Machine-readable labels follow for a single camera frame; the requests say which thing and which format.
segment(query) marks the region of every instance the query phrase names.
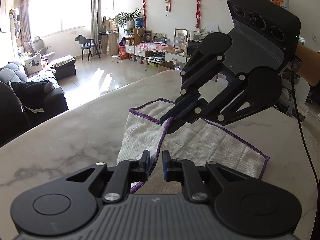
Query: blue toy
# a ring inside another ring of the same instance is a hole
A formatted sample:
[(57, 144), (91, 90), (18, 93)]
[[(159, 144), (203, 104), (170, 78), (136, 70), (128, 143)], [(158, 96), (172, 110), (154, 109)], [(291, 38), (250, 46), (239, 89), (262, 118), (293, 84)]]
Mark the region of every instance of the blue toy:
[(142, 22), (143, 22), (143, 19), (141, 18), (141, 17), (138, 17), (137, 19), (136, 19), (136, 25), (137, 25), (137, 28), (139, 28), (139, 27), (142, 27)]

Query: white drawer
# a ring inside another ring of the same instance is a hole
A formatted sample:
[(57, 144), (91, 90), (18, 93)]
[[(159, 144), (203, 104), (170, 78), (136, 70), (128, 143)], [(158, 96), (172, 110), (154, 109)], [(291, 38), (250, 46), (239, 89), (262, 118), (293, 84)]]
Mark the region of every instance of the white drawer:
[(179, 61), (181, 63), (187, 63), (187, 58), (180, 56), (180, 55), (176, 55), (176, 54), (171, 54), (168, 52), (165, 52), (164, 54), (164, 60), (165, 61)]
[(142, 57), (145, 57), (145, 56), (146, 56), (146, 51), (143, 50), (143, 49), (139, 49), (137, 46), (134, 47), (134, 53), (135, 53), (135, 55), (137, 55), (137, 56), (142, 56)]
[(126, 45), (125, 52), (130, 53), (130, 54), (134, 54), (134, 46)]

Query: white fan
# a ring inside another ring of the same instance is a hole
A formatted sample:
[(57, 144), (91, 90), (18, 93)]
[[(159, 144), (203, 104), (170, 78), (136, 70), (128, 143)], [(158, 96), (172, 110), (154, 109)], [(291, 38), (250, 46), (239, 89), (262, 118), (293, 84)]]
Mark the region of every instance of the white fan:
[(146, 29), (144, 27), (139, 27), (137, 30), (137, 34), (140, 37), (143, 37), (146, 34)]
[(173, 39), (173, 44), (176, 46), (176, 47), (179, 47), (178, 49), (175, 49), (176, 52), (183, 52), (183, 49), (181, 49), (181, 45), (183, 43), (183, 40), (177, 36)]

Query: camera lens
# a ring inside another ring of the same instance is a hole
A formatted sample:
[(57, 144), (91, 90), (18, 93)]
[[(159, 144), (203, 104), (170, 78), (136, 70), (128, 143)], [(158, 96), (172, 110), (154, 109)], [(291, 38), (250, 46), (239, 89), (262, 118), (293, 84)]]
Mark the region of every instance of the camera lens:
[(238, 16), (244, 17), (244, 11), (239, 6), (235, 5), (233, 9)]
[(271, 33), (278, 41), (284, 41), (284, 34), (283, 32), (276, 26), (271, 27)]
[(266, 23), (265, 23), (264, 19), (259, 14), (251, 12), (249, 14), (249, 17), (250, 17), (250, 20), (254, 26), (259, 28), (260, 30), (266, 29)]

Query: marble table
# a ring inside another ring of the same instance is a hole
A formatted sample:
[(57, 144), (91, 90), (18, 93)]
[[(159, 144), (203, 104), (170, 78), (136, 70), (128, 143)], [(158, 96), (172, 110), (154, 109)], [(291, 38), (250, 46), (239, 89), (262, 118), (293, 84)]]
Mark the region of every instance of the marble table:
[[(129, 108), (159, 97), (174, 101), (180, 86), (178, 71), (161, 72), (50, 119), (0, 148), (0, 238), (11, 240), (17, 234), (9, 213), (17, 195), (92, 163), (115, 165)], [(211, 100), (222, 89), (209, 82), (200, 92)], [(317, 193), (297, 122), (269, 108), (226, 128), (270, 156), (262, 179), (300, 200), (302, 217), (295, 235), (309, 239)], [(308, 130), (304, 134), (319, 167), (316, 140)]]

